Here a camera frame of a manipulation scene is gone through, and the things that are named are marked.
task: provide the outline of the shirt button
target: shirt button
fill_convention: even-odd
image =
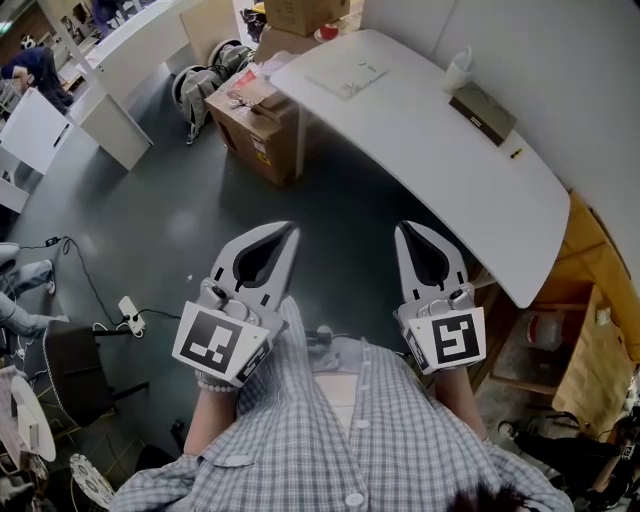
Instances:
[[[237,468],[240,466],[246,466],[251,462],[251,457],[248,455],[231,455],[224,461],[227,466]]]
[[[347,496],[347,498],[344,500],[344,502],[349,507],[357,507],[358,505],[362,505],[363,501],[364,501],[364,496],[359,492],[354,492],[352,494],[349,494],[349,496]]]

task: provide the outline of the white wall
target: white wall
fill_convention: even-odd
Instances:
[[[381,17],[387,3],[396,14]],[[457,0],[447,19],[449,4],[366,0],[363,19],[441,67],[471,45],[476,81],[600,214],[640,290],[640,9],[632,0]],[[417,21],[434,18],[435,28]]]

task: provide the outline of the black pants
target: black pants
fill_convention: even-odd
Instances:
[[[584,438],[549,439],[520,432],[515,443],[525,453],[562,474],[574,492],[589,489],[605,464],[620,455],[612,444]]]
[[[56,64],[53,58],[53,51],[46,48],[42,57],[42,76],[38,83],[38,91],[47,98],[61,114],[67,113],[67,107],[73,103],[73,96],[62,88]]]

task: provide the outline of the dark blue shirt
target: dark blue shirt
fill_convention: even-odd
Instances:
[[[42,78],[42,63],[44,61],[44,46],[35,46],[21,51],[15,55],[6,66],[0,69],[0,75],[5,80],[13,78],[13,69],[16,66],[27,68],[30,75],[33,75],[34,85],[37,85]]]

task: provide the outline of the sneaker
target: sneaker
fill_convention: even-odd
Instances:
[[[56,293],[56,278],[55,278],[55,272],[53,269],[53,261],[51,260],[47,260],[49,263],[51,263],[51,279],[49,279],[49,282],[47,283],[47,291],[49,292],[49,295],[55,295]]]
[[[509,423],[508,421],[501,421],[500,425],[498,425],[498,432],[500,432],[504,437],[511,439],[512,441],[518,435],[518,431],[513,423]]]

